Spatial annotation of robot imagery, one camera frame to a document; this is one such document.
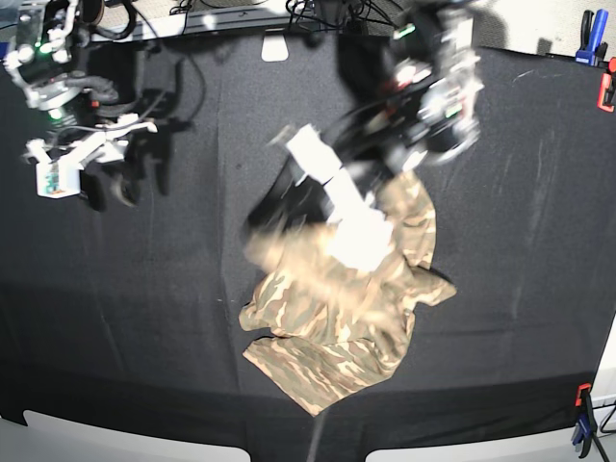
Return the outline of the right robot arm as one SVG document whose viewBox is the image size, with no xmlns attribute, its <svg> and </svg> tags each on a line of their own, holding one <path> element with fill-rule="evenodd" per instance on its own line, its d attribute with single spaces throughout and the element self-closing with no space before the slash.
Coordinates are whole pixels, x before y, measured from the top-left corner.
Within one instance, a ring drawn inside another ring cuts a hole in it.
<svg viewBox="0 0 616 462">
<path fill-rule="evenodd" d="M 24 1 L 16 10 L 15 34 L 3 66 L 27 106 L 46 114 L 51 123 L 48 136 L 27 141 L 22 155 L 36 170 L 40 197 L 78 196 L 93 210 L 102 209 L 100 183 L 87 172 L 97 163 L 107 170 L 111 193 L 120 203 L 138 203 L 140 188 L 126 155 L 135 133 L 157 133 L 151 115 L 164 97 L 143 101 L 144 56 L 136 62 L 132 101 L 122 97 L 114 80 L 77 63 L 92 37 L 119 42 L 145 19 L 133 2 L 122 5 L 128 21 L 119 32 L 100 26 L 102 1 Z"/>
</svg>

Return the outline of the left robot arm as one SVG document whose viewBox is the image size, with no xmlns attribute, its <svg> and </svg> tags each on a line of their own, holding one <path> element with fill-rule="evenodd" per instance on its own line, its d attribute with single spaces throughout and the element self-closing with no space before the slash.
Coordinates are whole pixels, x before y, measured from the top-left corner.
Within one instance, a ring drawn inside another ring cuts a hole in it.
<svg viewBox="0 0 616 462">
<path fill-rule="evenodd" d="M 382 186 L 447 163 L 478 138 L 473 27 L 465 1 L 420 1 L 386 37 L 338 36 L 338 71 L 355 105 L 328 126 L 289 125 L 274 138 L 287 159 L 247 217 L 249 230 L 329 225 L 327 253 L 374 270 L 395 235 Z"/>
</svg>

